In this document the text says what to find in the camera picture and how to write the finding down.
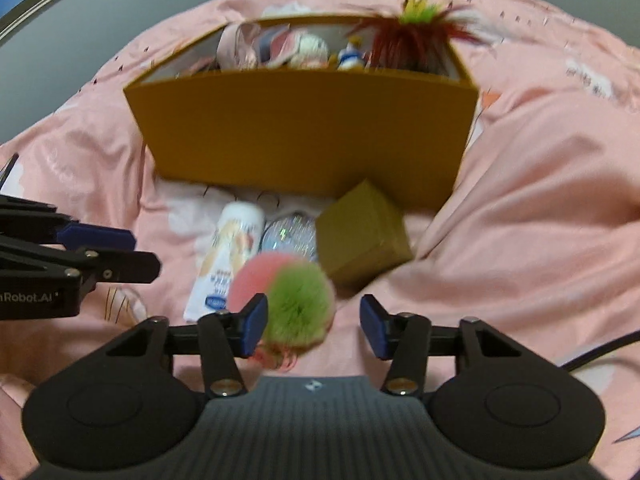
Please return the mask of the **pink green fluffy pompom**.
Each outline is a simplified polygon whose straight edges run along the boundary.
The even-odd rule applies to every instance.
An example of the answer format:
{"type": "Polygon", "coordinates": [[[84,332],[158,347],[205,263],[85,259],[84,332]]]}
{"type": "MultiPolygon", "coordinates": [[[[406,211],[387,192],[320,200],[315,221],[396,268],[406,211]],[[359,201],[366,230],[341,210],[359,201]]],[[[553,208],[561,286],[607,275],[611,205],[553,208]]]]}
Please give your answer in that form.
{"type": "Polygon", "coordinates": [[[268,301],[268,323],[254,359],[270,370],[289,370],[297,357],[326,339],[335,290],[318,263],[286,252],[261,252],[233,279],[227,310],[236,313],[257,294],[268,301]]]}

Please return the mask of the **white lotion tube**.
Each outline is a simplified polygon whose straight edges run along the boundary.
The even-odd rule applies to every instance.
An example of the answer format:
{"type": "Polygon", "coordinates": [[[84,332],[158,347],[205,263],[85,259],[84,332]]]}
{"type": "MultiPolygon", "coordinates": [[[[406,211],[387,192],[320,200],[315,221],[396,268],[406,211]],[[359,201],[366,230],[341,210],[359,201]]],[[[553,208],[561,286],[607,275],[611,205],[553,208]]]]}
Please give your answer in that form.
{"type": "Polygon", "coordinates": [[[231,284],[258,253],[264,227],[265,214],[259,206],[247,202],[224,206],[183,312],[186,322],[227,309],[231,284]]]}

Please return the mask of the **olive gold gift box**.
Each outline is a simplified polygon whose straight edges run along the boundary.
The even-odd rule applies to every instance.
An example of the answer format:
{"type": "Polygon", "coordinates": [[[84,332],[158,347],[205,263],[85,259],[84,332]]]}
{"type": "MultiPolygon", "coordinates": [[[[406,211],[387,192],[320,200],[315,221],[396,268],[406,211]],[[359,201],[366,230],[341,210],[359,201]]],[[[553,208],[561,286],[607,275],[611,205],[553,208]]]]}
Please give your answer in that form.
{"type": "Polygon", "coordinates": [[[402,211],[364,180],[314,222],[324,273],[341,290],[356,290],[413,258],[402,211]]]}

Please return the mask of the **glittery round case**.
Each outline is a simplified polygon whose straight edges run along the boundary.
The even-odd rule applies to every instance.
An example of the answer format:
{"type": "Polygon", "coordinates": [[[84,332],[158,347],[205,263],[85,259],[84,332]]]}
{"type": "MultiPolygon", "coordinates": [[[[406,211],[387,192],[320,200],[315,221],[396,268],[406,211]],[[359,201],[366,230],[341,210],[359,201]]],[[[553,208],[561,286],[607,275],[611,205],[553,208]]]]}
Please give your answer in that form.
{"type": "Polygon", "coordinates": [[[301,211],[269,221],[260,240],[261,252],[283,252],[316,261],[317,240],[314,217],[301,211]]]}

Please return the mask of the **pink printed bed sheet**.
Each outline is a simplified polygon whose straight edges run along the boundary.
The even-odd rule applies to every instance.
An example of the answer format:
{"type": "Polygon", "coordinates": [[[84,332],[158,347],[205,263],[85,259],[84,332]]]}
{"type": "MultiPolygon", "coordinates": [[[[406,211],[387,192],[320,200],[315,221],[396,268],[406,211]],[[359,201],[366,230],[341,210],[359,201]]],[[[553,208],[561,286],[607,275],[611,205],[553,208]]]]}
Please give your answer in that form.
{"type": "MultiPolygon", "coordinates": [[[[151,315],[180,323],[226,192],[158,178],[130,80],[242,18],[387,11],[402,0],[213,0],[142,32],[63,106],[4,144],[6,192],[136,234],[162,260],[146,286],[100,286],[74,318],[1,326],[1,474],[27,476],[30,389],[151,315]]],[[[540,0],[472,4],[486,48],[460,54],[482,90],[454,195],[406,220],[416,256],[369,285],[438,325],[475,315],[555,362],[639,326],[639,52],[540,0]]]]}

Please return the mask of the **orange cardboard storage box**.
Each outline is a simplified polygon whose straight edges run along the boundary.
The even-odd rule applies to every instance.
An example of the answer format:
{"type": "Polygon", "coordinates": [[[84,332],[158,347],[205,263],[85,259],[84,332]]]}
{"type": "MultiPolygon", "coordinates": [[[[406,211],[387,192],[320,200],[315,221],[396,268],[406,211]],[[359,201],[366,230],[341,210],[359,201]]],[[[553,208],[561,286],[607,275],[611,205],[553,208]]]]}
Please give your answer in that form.
{"type": "Polygon", "coordinates": [[[221,36],[212,30],[125,89],[161,177],[329,198],[369,181],[407,209],[446,203],[480,100],[453,48],[442,74],[203,70],[221,36]]]}

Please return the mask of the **pink cloth item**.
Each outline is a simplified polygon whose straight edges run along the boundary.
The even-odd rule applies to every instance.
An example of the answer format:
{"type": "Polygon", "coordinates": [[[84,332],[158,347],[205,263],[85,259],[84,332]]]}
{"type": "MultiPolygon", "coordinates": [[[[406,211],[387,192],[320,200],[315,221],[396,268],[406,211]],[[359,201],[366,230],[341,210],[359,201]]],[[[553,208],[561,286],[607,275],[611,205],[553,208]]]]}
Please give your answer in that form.
{"type": "Polygon", "coordinates": [[[222,32],[216,51],[221,70],[277,68],[299,50],[299,33],[288,25],[262,27],[233,23],[222,32]]]}

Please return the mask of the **small duck figurine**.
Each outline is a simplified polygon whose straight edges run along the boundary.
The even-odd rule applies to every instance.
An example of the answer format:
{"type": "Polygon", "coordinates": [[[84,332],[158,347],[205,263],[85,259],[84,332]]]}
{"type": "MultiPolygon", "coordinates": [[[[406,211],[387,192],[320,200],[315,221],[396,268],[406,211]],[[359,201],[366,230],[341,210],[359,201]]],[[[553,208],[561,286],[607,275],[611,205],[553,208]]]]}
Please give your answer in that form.
{"type": "Polygon", "coordinates": [[[339,70],[361,70],[366,66],[361,47],[362,39],[359,36],[350,36],[346,47],[338,52],[337,68],[339,70]]]}

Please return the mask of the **white knitted bunny toy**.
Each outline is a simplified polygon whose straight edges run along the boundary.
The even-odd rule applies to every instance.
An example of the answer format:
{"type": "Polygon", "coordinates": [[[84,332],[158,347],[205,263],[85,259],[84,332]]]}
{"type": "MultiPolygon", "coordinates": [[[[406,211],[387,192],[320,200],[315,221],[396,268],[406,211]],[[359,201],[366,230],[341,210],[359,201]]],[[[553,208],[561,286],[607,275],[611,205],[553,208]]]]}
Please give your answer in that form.
{"type": "Polygon", "coordinates": [[[289,68],[296,70],[315,70],[329,66],[329,47],[319,36],[301,34],[296,51],[288,61],[289,68]]]}

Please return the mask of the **red yellow feather toy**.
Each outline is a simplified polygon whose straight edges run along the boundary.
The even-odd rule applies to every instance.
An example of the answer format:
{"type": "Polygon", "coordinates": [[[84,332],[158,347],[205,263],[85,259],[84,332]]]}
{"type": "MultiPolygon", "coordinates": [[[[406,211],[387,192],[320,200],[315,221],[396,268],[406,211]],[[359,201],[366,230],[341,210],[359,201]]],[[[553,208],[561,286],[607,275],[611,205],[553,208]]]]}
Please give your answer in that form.
{"type": "Polygon", "coordinates": [[[468,4],[404,0],[398,14],[365,16],[347,35],[372,32],[371,68],[433,73],[445,67],[444,55],[454,40],[488,46],[472,31],[474,20],[463,15],[470,9],[468,4]]]}

